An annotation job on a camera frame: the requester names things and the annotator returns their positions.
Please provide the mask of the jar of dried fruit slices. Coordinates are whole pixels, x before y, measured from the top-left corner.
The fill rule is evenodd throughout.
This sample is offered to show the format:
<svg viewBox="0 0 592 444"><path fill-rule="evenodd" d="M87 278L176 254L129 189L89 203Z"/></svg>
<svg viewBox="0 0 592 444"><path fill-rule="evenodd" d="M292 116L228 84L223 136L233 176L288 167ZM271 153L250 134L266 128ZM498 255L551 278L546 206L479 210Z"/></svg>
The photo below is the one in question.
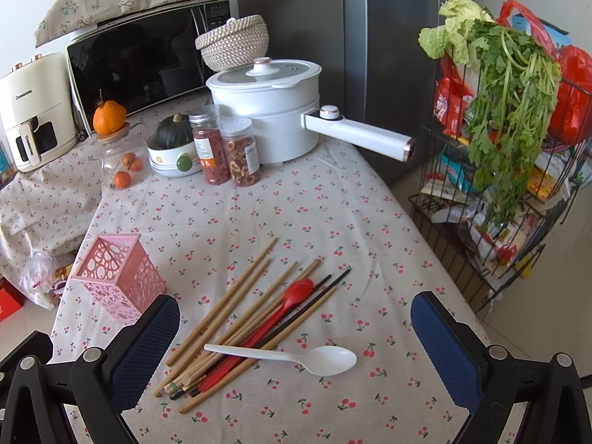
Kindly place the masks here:
<svg viewBox="0 0 592 444"><path fill-rule="evenodd" d="M235 185L251 186L260 179L260 163L252 120L243 116L220 117L220 133Z"/></svg>

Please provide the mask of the dark grey refrigerator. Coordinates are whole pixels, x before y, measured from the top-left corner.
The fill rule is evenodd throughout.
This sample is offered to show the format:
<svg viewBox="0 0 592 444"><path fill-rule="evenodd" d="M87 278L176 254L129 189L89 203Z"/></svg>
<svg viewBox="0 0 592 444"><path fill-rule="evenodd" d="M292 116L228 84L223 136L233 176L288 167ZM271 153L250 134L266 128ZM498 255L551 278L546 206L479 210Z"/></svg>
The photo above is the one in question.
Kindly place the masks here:
<svg viewBox="0 0 592 444"><path fill-rule="evenodd" d="M268 53L322 67L320 95L350 119L414 138L407 164L363 150L392 184L427 156L421 125L430 118L437 62L417 42L424 27L441 24L445 0L238 0L241 15L261 15Z"/></svg>

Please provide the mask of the white plastic spoon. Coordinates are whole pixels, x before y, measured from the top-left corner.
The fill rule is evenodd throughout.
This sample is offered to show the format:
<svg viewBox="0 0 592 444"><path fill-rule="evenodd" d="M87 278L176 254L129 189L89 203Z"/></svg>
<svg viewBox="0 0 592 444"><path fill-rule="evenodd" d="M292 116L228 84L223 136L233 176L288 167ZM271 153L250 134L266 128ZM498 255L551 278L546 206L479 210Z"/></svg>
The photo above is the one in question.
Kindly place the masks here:
<svg viewBox="0 0 592 444"><path fill-rule="evenodd" d="M236 346L206 344L205 349L217 354L241 358L250 358L256 355L254 349ZM263 352L262 360L299 364L310 374L319 377L330 377L353 368L357 363L357 356L354 352L342 347L321 346L303 354L276 351L273 351L273 353Z"/></svg>

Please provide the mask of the jar of red goji berries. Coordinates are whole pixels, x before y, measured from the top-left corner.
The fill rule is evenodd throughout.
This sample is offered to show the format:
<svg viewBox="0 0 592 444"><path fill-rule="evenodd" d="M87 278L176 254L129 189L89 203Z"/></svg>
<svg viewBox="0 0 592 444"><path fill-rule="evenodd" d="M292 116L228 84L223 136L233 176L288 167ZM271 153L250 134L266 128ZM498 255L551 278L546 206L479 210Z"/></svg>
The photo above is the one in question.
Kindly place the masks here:
<svg viewBox="0 0 592 444"><path fill-rule="evenodd" d="M224 184L231 178L219 119L220 109L215 104L203 105L189 113L202 173L205 181L211 185Z"/></svg>

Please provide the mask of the cream air fryer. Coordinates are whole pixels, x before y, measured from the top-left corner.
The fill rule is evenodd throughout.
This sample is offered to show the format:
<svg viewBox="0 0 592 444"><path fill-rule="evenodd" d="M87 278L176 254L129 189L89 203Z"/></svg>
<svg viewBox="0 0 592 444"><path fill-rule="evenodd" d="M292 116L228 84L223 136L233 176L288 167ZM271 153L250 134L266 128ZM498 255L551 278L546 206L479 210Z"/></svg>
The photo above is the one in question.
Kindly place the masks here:
<svg viewBox="0 0 592 444"><path fill-rule="evenodd" d="M21 172L43 167L75 147L77 130L63 54L38 54L2 77L1 120Z"/></svg>

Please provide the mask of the wooden chopstick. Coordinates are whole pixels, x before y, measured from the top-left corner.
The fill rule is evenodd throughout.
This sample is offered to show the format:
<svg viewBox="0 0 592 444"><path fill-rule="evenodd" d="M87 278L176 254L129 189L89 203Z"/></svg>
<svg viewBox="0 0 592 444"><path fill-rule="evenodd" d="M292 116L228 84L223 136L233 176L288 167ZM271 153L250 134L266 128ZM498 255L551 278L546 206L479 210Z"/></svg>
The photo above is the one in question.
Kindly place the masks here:
<svg viewBox="0 0 592 444"><path fill-rule="evenodd" d="M238 278L237 281L235 281L235 284L232 285L231 289L224 293L224 296L219 301L217 301L211 311L209 311L207 315L202 318L202 321L197 324L193 331L186 336L186 339L184 339L183 342L176 348L176 351L171 353L171 356L169 356L169 358L165 361L165 365L172 367L176 364L176 362L179 361L179 359L183 357L184 353L186 353L193 342L197 340L197 337L201 334L201 332L207 329L213 318L217 317L223 308L226 307L231 298L233 298L235 294L238 293L245 281L247 281L247 279L254 273L254 270L259 265L259 263L262 262L264 257L266 257L270 250L273 249L273 246L276 245L277 240L278 238L276 236L270 240L270 243L264 247L264 250L262 250L259 256L256 257L256 259L250 264L250 267L245 270L245 272Z"/></svg>
<svg viewBox="0 0 592 444"><path fill-rule="evenodd" d="M281 307L283 294L286 291L284 290L282 294L279 294L279 289L282 287L283 283L280 284L273 296L269 298L268 301L266 301L266 303L261 308L259 308L258 311L256 311L256 314L252 317L252 319L247 322L239 332L231 336L231 338L224 342L224 344L220 345L238 346L242 344L242 342L246 341L252 332L257 330L259 325L261 325L266 320L266 318L269 318L274 313L274 311L277 311ZM207 375L207 373L215 369L217 364L222 359L224 359L222 354L217 354L214 352L203 351L202 354L204 355L204 358L199 357L196 364L190 366L185 372L183 372L183 374L181 374L181 376L172 381L171 386L169 386L168 390L165 392L166 394L172 395L177 390L188 389L200 377Z"/></svg>
<svg viewBox="0 0 592 444"><path fill-rule="evenodd" d="M268 301L269 298L271 298L273 296L273 294L276 292L276 290L278 289L278 287L280 286L280 284L283 283L283 281L285 281L287 279L287 277L290 276L290 274L292 274L293 270L295 270L298 266L298 262L297 260L295 260L295 262L291 263L289 267L287 267L282 274L280 274L280 277L278 277L278 279L269 287L269 289L264 293L261 294L260 298L258 301L256 301L247 311L245 311L245 313L238 318L238 320L236 320L234 322L233 325L231 325L221 336L219 339L217 339L216 344L224 344L224 342L226 342L229 338L231 338L231 336L235 335L237 332L239 332L247 322L249 322L252 317L256 314L256 311L259 310L259 308L261 308L266 301ZM155 397L161 397L162 394L165 394L165 392L168 390L169 386L171 386L171 382L173 380L175 380L177 377L179 377L180 374L183 374L183 372L186 371L187 367L190 367L193 365L193 361L195 360L195 357L190 358L189 363L187 364L183 364L182 369L179 371L179 373L176 374L176 376L172 377L169 376L166 378L165 383L163 383L162 385L159 385L154 392Z"/></svg>
<svg viewBox="0 0 592 444"><path fill-rule="evenodd" d="M205 392L201 392L198 396L190 399L186 404L179 407L179 414L189 413L193 408L198 407L203 402L207 401L218 390L224 388L228 383L234 381L237 377L247 371L258 360L263 359L263 352L273 353L272 349L294 332L301 324L303 324L319 307L321 307L327 300L329 300L336 292L337 287L331 287L324 291L319 297L316 297L311 304L308 304L300 311L288 325L285 325L281 331L266 343L261 349L254 349L256 355L254 357L244 359L240 364L235 366L227 374L224 374L217 383Z"/></svg>
<svg viewBox="0 0 592 444"><path fill-rule="evenodd" d="M234 311L236 305L238 305L240 303L240 301L242 300L242 298L245 297L245 294L248 293L249 288L252 286L252 284L254 282L256 282L259 279L259 277L261 276L263 271L266 270L267 267L269 267L271 262L272 262L271 258L264 258L262 260L262 262L259 263L259 265L254 270L254 273L250 277L248 277L247 281L245 281L245 283L242 285L242 287L238 291L238 293L235 294L235 296L233 298L231 298L231 300L228 302L226 307L223 308L221 313L219 315L217 315L217 317L213 318L213 320L208 325L207 329L205 329L203 332L201 332L201 334L197 337L197 340L195 342L193 342L193 344L189 347L189 349L186 351L186 353L184 353L183 357L181 359L179 359L179 361L176 362L175 365L170 367L171 370L169 371L169 373L166 374L164 380L162 380L161 383L159 383L155 386L155 389L159 385L162 385L163 383L165 383L165 380L167 379L167 377L176 376L176 374L179 373L179 371L182 369L183 364L189 363L190 358L192 358L192 357L196 358L196 355L200 351L201 346L203 346L204 343L207 342L207 340L210 339L211 336L214 335L215 332L217 332L217 330L221 327L221 325L226 321L226 318L228 317L228 315L230 315Z"/></svg>

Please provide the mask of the white electric cooking pot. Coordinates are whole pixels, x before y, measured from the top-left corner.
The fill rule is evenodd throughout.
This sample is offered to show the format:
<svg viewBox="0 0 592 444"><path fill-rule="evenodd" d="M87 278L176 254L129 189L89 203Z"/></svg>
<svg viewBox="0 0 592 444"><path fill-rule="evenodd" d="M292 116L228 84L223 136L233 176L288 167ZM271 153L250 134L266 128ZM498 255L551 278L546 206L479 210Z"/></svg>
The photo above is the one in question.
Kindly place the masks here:
<svg viewBox="0 0 592 444"><path fill-rule="evenodd" d="M409 161L412 137L347 119L337 106L320 104L321 71L306 60L260 57L214 74L206 85L225 113L251 119L261 164L301 157L316 147L320 135Z"/></svg>

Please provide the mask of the pink perforated utensil holder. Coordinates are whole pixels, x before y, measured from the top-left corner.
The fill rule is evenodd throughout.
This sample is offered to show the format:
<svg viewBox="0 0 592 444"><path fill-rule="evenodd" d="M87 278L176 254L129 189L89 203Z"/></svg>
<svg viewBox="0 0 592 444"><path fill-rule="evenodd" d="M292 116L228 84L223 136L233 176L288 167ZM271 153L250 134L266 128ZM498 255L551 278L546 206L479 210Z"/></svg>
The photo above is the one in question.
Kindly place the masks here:
<svg viewBox="0 0 592 444"><path fill-rule="evenodd" d="M158 274L137 233L97 236L72 275L120 324L132 325L165 294Z"/></svg>

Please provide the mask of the large orange fruit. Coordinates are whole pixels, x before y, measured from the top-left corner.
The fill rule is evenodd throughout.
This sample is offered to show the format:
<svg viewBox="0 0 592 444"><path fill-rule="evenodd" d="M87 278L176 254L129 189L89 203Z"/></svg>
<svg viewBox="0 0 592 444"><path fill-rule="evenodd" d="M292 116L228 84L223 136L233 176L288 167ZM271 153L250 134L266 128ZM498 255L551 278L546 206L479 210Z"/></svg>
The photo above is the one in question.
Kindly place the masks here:
<svg viewBox="0 0 592 444"><path fill-rule="evenodd" d="M93 129L100 137L107 137L124 127L127 110L114 100L105 100L99 91L99 100L93 113Z"/></svg>

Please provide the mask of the red plastic spoon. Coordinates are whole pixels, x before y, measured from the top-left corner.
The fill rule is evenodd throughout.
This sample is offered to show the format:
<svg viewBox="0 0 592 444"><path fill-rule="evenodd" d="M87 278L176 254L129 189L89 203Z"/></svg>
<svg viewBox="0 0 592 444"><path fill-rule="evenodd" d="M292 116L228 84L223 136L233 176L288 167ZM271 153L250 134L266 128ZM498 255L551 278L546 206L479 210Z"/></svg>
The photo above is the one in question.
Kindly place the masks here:
<svg viewBox="0 0 592 444"><path fill-rule="evenodd" d="M281 307L277 311L274 311L269 318L266 318L257 330L252 332L246 341L242 342L241 347L254 348L290 310L310 297L313 287L313 282L310 279L302 279L290 284L283 294ZM204 380L200 381L198 390L201 393L209 390L241 361L242 358L236 356L225 358L212 372L207 373Z"/></svg>

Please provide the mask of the cherry print tablecloth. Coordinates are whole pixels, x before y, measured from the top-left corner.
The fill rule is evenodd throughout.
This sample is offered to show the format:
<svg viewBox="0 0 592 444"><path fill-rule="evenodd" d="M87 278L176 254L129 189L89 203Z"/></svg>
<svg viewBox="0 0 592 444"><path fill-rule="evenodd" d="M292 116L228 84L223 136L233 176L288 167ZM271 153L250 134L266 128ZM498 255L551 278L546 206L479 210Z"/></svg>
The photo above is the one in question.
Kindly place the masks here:
<svg viewBox="0 0 592 444"><path fill-rule="evenodd" d="M457 320L478 320L411 217L347 143L263 171L249 188L200 174L147 171L131 188L102 183L92 140L1 192L1 272L16 283L33 250L84 253L100 233L136 233L179 303L185 339L249 265L271 265L228 325L278 277L314 267L343 277L336 293L279 350L334 344L358 358L332 379L260 362L188 414L151 393L125 414L142 443L446 443L467 413L454 405L413 332L409 309L435 293Z"/></svg>

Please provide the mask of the white enamel pot green knob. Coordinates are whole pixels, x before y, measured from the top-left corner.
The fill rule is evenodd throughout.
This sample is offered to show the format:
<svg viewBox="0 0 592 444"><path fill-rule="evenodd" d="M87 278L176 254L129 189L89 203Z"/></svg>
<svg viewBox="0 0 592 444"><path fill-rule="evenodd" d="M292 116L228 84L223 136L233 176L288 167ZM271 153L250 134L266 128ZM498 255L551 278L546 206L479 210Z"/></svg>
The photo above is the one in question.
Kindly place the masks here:
<svg viewBox="0 0 592 444"><path fill-rule="evenodd" d="M149 165L162 176L182 178L202 170L193 141L181 147L163 149L158 144L157 135L153 133L147 139L147 149Z"/></svg>

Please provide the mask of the red plastic bag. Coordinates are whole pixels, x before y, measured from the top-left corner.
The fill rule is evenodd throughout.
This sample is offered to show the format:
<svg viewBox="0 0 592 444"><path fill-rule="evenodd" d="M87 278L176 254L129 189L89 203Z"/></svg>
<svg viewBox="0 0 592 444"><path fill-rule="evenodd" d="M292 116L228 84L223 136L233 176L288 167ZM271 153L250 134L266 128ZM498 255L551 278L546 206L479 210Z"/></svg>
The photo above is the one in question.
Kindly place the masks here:
<svg viewBox="0 0 592 444"><path fill-rule="evenodd" d="M517 0L503 3L497 22L509 26L509 19L515 19L515 14L525 21L518 29L529 33L561 67L562 81L548 133L563 144L583 142L591 135L591 55L558 40L528 7Z"/></svg>

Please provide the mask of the black chopstick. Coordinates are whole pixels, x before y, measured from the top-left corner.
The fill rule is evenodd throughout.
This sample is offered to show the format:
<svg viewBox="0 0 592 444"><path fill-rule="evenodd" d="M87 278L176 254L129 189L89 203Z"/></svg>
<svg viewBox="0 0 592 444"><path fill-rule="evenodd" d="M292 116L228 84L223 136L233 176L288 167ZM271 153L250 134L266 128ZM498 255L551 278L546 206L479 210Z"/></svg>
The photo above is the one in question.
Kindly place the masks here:
<svg viewBox="0 0 592 444"><path fill-rule="evenodd" d="M325 284L331 279L331 275L328 275L327 277L325 277L322 281L320 281L318 284L316 284L313 287L313 293L316 293L319 290L324 290L326 288ZM276 337L276 335L278 335L280 332L283 331L283 329L285 327L287 327L288 325L290 325L295 319L296 319L296 315L298 314L298 311L294 311L291 315L291 317L286 321L283 322L281 325L276 326L272 332L268 333L257 345L256 348L260 349L263 345L267 344L270 340L272 340L273 338ZM197 394L200 393L199 390L199 383L201 380L204 380L206 378L206 375L200 377L195 383L193 383L193 385L191 387L189 387L188 389L181 389L181 390L177 390L174 394L172 394L171 399L172 401L178 400L179 398L182 398L183 395L189 394L191 397L195 397L197 396Z"/></svg>
<svg viewBox="0 0 592 444"><path fill-rule="evenodd" d="M273 311L272 315L266 318L247 339L239 342L237 347L239 349L262 349L264 345L271 342L276 335L279 335L285 328L293 324L301 315L311 309L314 304L333 289L333 287L339 284L349 274L350 270L351 267L348 266L324 289L322 287L328 281L328 277L315 286L312 286L310 280L297 281L294 285L290 285L284 293L280 308ZM245 359L245 356L235 357L229 354L227 354L227 358L218 359L215 362L215 366L207 370L200 383L190 390L190 396L196 397L211 389L211 387L220 382L235 366L238 366Z"/></svg>

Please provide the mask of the glass jar with wooden lid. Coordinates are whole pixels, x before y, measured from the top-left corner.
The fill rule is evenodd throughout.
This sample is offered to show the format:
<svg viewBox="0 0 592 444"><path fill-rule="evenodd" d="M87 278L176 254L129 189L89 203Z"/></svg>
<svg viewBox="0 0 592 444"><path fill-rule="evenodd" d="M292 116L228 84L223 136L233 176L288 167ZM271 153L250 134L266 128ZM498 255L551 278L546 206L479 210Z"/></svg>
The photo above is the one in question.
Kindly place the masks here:
<svg viewBox="0 0 592 444"><path fill-rule="evenodd" d="M96 141L100 147L103 184L118 191L131 188L145 166L145 145L131 133L131 125L126 122L113 133L99 135Z"/></svg>

